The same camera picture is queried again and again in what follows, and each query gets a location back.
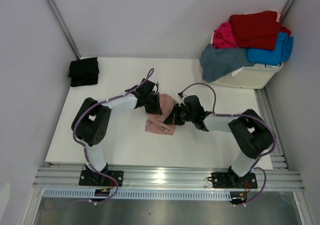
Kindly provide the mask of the pink t shirt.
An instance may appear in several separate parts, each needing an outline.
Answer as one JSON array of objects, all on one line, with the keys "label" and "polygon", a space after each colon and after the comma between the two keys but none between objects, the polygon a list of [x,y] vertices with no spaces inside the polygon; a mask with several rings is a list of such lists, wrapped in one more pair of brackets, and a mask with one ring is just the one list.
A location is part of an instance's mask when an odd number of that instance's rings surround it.
[{"label": "pink t shirt", "polygon": [[164,121],[171,114],[174,105],[177,101],[170,95],[161,93],[159,95],[159,104],[162,111],[162,115],[149,114],[145,123],[145,131],[157,135],[169,135],[172,136],[176,131],[176,125],[165,124]]}]

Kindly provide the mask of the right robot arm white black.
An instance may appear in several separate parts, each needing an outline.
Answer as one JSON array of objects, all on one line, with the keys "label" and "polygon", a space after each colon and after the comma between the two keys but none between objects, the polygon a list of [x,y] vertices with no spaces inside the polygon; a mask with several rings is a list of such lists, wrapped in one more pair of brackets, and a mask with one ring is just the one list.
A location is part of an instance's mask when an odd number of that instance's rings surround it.
[{"label": "right robot arm white black", "polygon": [[204,132],[231,133],[237,142],[240,153],[228,168],[227,180],[233,187],[240,187],[246,175],[254,168],[260,158],[273,148],[276,136],[268,125],[252,110],[239,114],[220,114],[206,111],[196,95],[187,96],[183,103],[173,106],[164,120],[165,124],[183,126],[191,122],[196,129]]}]

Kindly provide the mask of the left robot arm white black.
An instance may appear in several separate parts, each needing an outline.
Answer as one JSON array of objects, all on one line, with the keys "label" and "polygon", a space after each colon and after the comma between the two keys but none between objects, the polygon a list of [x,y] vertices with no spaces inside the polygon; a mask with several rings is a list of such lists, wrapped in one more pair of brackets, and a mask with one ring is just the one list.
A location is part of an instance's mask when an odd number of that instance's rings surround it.
[{"label": "left robot arm white black", "polygon": [[96,185],[101,186],[108,180],[108,164],[100,143],[107,134],[110,119],[141,107],[147,114],[163,114],[158,82],[144,78],[118,96],[101,101],[88,97],[83,101],[71,125],[72,137],[83,147],[86,167],[92,171],[90,179]]}]

